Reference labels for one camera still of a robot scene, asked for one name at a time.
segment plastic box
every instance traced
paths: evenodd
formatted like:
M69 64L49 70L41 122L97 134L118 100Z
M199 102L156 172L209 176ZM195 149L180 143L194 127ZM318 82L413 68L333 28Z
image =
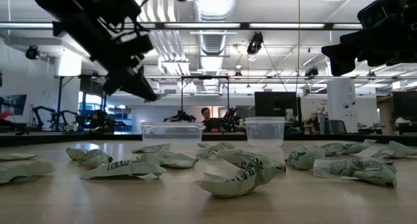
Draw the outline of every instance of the plastic box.
M197 146L205 126L203 123L189 122L144 122L142 127L142 140L147 146L171 143L172 145Z
M278 147L284 140L285 117L248 117L246 135L255 147Z

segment ceiling beam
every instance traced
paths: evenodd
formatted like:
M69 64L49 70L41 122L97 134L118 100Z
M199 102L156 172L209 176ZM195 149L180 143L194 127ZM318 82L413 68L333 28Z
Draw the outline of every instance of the ceiling beam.
M185 31L357 31L362 28L359 23L301 23L298 22L141 22L144 28L153 30L185 30ZM133 23L126 23L126 30L133 30ZM19 30L52 30L50 22L0 21L0 29Z

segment white column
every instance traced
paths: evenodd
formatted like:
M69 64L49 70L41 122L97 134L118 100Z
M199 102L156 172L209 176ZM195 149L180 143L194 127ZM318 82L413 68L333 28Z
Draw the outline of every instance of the white column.
M329 80L327 98L330 120L342 120L347 133L358 132L354 80Z
M78 76L80 74L81 57L79 55L75 53L69 53L55 58L56 76ZM78 112L79 84L80 80L77 77L74 77L72 79L70 77L64 78L64 86L61 98L61 111L69 110L75 113ZM66 114L65 117L69 124L72 124L75 121L74 115Z

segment pillar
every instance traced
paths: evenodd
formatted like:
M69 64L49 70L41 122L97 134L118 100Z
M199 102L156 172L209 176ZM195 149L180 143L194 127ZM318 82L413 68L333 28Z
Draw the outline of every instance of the pillar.
M379 115L381 118L381 124L385 125L382 128L382 135L392 135L392 113L394 112L394 104L391 100L379 102Z
M354 80L329 80L327 82L327 98L329 119L342 120L347 133L358 133Z
M55 59L56 76L78 76L81 74L81 57L75 53L65 53ZM61 111L69 110L78 112L78 92L80 80L78 77L66 77L63 79L63 89L61 98ZM72 114L65 115L69 124L75 121Z

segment chair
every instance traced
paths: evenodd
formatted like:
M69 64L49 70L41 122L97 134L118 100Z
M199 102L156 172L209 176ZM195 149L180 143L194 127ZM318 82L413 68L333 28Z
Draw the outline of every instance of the chair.
M345 122L342 120L325 120L324 134L345 134L347 133Z

